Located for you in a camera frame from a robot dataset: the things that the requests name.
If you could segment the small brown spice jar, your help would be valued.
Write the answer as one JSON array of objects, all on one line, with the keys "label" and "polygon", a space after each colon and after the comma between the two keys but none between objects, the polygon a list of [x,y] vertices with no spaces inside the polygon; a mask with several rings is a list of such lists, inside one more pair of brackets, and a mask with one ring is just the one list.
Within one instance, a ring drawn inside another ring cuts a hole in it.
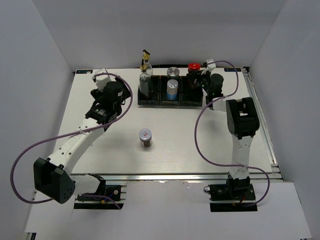
[{"label": "small brown spice jar", "polygon": [[201,65],[199,63],[189,63],[187,66],[187,81],[188,85],[191,89],[196,88],[197,86],[197,78],[201,69]]}]

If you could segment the glass bottle with brown sauce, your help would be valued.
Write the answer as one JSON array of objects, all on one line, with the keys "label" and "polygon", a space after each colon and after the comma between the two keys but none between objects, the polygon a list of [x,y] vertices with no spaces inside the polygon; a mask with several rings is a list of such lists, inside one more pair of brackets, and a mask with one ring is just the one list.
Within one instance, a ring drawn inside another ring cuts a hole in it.
[{"label": "glass bottle with brown sauce", "polygon": [[141,74],[139,76],[139,89],[140,93],[143,94],[146,98],[150,97],[149,85],[151,82],[151,76],[147,73],[147,65],[144,63],[144,60],[141,60],[140,65]]}]

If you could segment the silver lid pink salt jar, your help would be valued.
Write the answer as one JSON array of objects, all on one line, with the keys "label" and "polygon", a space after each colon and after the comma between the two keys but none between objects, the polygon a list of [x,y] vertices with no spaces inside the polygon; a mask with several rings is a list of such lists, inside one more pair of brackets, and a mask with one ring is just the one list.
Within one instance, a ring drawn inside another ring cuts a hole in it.
[{"label": "silver lid pink salt jar", "polygon": [[180,70],[175,67],[169,67],[166,71],[167,79],[168,80],[178,80],[180,77]]}]

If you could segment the blue label spice jar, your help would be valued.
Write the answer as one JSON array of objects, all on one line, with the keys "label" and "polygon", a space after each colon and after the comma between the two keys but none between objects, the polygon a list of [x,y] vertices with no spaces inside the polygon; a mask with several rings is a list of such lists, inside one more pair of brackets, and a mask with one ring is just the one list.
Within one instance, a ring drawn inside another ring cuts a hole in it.
[{"label": "blue label spice jar", "polygon": [[167,81],[166,96],[169,100],[175,100],[178,94],[179,83],[176,79]]}]

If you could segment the red lid dark spice jar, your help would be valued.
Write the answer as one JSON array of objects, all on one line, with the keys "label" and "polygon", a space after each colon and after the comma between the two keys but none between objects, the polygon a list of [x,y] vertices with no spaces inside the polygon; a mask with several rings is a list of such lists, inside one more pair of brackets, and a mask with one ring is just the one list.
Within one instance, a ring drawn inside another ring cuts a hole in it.
[{"label": "red lid dark spice jar", "polygon": [[139,139],[142,147],[150,147],[153,143],[152,132],[148,128],[143,128],[139,131]]}]

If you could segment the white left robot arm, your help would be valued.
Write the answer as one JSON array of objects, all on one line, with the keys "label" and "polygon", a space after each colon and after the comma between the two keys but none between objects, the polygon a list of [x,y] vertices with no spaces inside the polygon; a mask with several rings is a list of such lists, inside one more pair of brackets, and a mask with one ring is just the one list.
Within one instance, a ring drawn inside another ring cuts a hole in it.
[{"label": "white left robot arm", "polygon": [[99,200],[106,193],[106,181],[101,176],[71,173],[87,149],[109,128],[109,123],[122,113],[122,103],[131,95],[119,78],[90,93],[94,102],[78,128],[79,133],[69,137],[49,157],[38,158],[33,164],[35,189],[60,204],[73,195],[89,195]]}]

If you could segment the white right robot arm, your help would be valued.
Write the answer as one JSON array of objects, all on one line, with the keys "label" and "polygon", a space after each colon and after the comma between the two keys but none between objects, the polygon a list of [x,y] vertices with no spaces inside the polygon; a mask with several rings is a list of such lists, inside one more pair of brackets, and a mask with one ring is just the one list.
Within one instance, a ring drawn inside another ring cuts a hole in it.
[{"label": "white right robot arm", "polygon": [[[194,143],[199,155],[209,164],[229,168],[226,195],[236,200],[250,185],[249,160],[250,148],[260,121],[251,97],[230,99],[237,90],[229,95],[222,94],[224,78],[218,73],[204,74],[200,70],[188,70],[188,81],[192,87],[201,87],[207,94],[206,106],[199,113],[194,127]],[[198,124],[206,109],[226,113],[227,128],[232,138],[232,158],[230,164],[215,163],[201,152],[197,139]]]}]

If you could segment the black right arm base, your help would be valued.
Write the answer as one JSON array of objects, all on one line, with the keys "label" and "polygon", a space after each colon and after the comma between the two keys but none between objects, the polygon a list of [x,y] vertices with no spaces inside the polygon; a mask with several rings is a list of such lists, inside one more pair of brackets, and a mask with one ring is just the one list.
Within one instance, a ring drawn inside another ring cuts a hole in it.
[{"label": "black right arm base", "polygon": [[210,184],[203,188],[209,194],[212,213],[257,212],[256,195],[253,185],[231,193],[226,184]]}]

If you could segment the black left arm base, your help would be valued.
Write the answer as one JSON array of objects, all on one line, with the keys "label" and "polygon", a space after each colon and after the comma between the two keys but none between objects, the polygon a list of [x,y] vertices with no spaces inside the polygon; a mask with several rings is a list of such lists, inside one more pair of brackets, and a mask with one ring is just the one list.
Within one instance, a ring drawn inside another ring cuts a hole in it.
[{"label": "black left arm base", "polygon": [[121,210],[127,186],[109,184],[100,175],[87,174],[74,178],[76,210]]}]

